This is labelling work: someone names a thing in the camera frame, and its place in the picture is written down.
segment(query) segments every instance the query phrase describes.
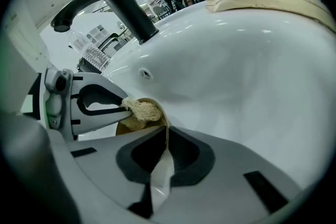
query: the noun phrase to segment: white wall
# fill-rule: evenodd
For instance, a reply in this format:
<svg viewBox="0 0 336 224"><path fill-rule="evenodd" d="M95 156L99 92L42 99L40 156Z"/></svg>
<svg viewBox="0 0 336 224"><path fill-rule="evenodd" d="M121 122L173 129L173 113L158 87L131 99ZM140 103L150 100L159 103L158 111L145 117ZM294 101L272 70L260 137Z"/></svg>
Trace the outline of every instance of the white wall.
<svg viewBox="0 0 336 224"><path fill-rule="evenodd" d="M112 12L84 13L74 18L71 29L79 30L86 34L98 25L102 25L109 33L120 33L121 30L117 25L119 20L115 13ZM68 47L67 33L55 32L48 25L40 33L40 36L48 48L50 62L58 69L66 68L77 71L76 65L81 55Z"/></svg>

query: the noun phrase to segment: faucet spout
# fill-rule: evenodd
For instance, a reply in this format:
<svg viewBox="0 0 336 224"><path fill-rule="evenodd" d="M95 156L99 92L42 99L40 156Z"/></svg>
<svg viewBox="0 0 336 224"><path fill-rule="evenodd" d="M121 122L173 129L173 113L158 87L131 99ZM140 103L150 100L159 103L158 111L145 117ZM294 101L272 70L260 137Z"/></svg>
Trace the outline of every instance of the faucet spout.
<svg viewBox="0 0 336 224"><path fill-rule="evenodd" d="M51 21L51 26L56 32L70 30L73 18L85 7L100 0L73 0L68 3Z"/></svg>

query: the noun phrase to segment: white sink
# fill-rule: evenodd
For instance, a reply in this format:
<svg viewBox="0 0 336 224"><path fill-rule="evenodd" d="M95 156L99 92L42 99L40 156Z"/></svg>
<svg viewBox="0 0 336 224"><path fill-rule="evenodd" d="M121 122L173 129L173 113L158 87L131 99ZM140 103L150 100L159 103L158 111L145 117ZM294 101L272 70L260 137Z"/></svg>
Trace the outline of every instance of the white sink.
<svg viewBox="0 0 336 224"><path fill-rule="evenodd" d="M156 24L104 72L129 95L159 101L172 125L246 145L301 188L334 150L335 35L276 10L210 13L205 3Z"/></svg>

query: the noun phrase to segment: sink drain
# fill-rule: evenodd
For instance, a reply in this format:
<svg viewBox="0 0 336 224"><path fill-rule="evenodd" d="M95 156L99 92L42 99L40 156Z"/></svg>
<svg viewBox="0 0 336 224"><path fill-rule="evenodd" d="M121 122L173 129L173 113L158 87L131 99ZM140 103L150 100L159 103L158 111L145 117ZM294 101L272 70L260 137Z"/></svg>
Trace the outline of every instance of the sink drain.
<svg viewBox="0 0 336 224"><path fill-rule="evenodd" d="M153 80L152 74L145 68L139 69L139 75L144 79Z"/></svg>

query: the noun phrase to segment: chair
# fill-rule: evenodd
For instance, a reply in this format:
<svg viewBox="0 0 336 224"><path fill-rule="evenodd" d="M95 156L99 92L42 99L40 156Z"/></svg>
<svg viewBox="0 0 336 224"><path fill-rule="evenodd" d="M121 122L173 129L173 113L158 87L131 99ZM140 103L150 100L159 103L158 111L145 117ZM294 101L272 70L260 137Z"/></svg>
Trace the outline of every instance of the chair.
<svg viewBox="0 0 336 224"><path fill-rule="evenodd" d="M158 16L159 20L169 15L168 10L164 7L153 7L153 11Z"/></svg>

